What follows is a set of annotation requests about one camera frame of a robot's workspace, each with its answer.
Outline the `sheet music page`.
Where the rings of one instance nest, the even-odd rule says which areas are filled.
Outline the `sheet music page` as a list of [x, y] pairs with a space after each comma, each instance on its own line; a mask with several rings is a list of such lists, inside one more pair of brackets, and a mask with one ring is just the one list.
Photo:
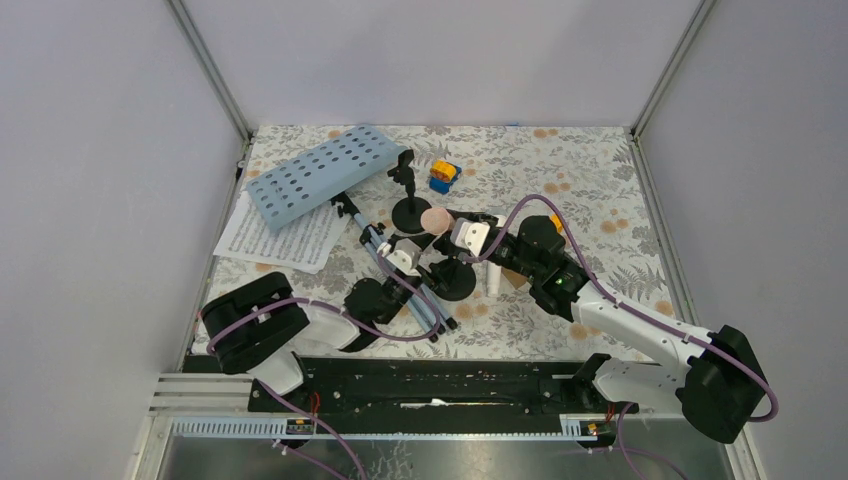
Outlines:
[[273, 233], [243, 192], [213, 254], [314, 274], [326, 265], [348, 222], [325, 204]]

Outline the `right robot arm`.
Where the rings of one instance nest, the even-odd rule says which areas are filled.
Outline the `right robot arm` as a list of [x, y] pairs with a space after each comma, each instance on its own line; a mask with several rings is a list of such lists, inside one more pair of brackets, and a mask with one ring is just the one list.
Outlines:
[[729, 325], [718, 331], [631, 305], [566, 250], [564, 236], [546, 216], [524, 219], [516, 235], [502, 216], [455, 212], [450, 242], [462, 259], [479, 257], [527, 277], [529, 294], [550, 315], [595, 328], [636, 349], [649, 363], [594, 354], [578, 372], [575, 402], [597, 412], [609, 402], [632, 402], [683, 416], [720, 443], [736, 440], [758, 420], [762, 401], [776, 416], [778, 403], [747, 337]]

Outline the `pink toy microphone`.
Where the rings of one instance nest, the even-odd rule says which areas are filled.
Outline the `pink toy microphone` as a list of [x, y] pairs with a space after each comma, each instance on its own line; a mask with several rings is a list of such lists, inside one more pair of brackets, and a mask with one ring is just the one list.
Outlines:
[[447, 209], [432, 207], [421, 214], [420, 225], [425, 232], [440, 236], [453, 228], [455, 219]]

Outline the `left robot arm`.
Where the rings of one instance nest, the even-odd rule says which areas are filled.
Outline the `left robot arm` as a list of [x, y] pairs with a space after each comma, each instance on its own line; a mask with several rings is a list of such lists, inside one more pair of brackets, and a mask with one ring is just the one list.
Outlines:
[[269, 366], [277, 356], [296, 367], [288, 344], [298, 336], [324, 343], [343, 353], [359, 352], [377, 339], [411, 343], [438, 333], [438, 322], [412, 337], [390, 335], [377, 328], [392, 320], [412, 299], [422, 300], [424, 310], [441, 319], [438, 304], [423, 292], [421, 271], [406, 273], [387, 259], [378, 261], [387, 278], [379, 282], [364, 278], [354, 284], [343, 306], [299, 297], [288, 278], [269, 273], [203, 306], [199, 320], [209, 340], [207, 353], [225, 374], [254, 373]]

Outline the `white toy microphone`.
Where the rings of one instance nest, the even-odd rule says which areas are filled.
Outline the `white toy microphone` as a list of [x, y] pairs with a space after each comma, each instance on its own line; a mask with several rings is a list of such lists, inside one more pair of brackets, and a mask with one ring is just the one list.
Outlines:
[[[495, 214], [495, 226], [490, 229], [490, 234], [496, 237], [500, 233], [500, 229], [505, 225], [507, 216], [503, 213]], [[487, 260], [486, 265], [486, 296], [496, 298], [500, 292], [500, 283], [502, 277], [502, 267]]]

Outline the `yellow toy block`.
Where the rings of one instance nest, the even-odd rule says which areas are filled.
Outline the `yellow toy block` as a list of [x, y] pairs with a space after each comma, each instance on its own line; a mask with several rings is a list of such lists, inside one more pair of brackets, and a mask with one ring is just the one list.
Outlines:
[[561, 219], [558, 215], [556, 215], [556, 214], [552, 214], [552, 215], [549, 217], [549, 219], [550, 219], [551, 223], [554, 225], [554, 227], [555, 227], [556, 231], [557, 231], [559, 234], [564, 235], [564, 234], [565, 234], [565, 230], [566, 230], [566, 225], [565, 225], [565, 223], [562, 221], [562, 219]]

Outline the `light blue music stand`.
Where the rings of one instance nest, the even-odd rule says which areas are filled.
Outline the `light blue music stand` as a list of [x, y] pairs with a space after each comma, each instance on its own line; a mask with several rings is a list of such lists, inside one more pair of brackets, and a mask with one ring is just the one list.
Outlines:
[[[394, 168], [398, 155], [406, 149], [373, 126], [355, 126], [260, 173], [247, 182], [245, 191], [273, 233], [312, 210], [332, 205], [340, 217], [353, 219], [360, 226], [360, 241], [380, 267], [378, 261], [384, 258], [377, 254], [377, 248], [386, 240], [380, 227], [365, 222], [347, 191], [377, 173]], [[438, 304], [441, 319], [427, 313], [422, 300], [412, 299], [406, 304], [412, 304], [425, 331], [429, 324], [439, 323], [438, 333], [430, 338], [435, 341], [444, 326], [455, 323], [426, 286], [423, 292]]]

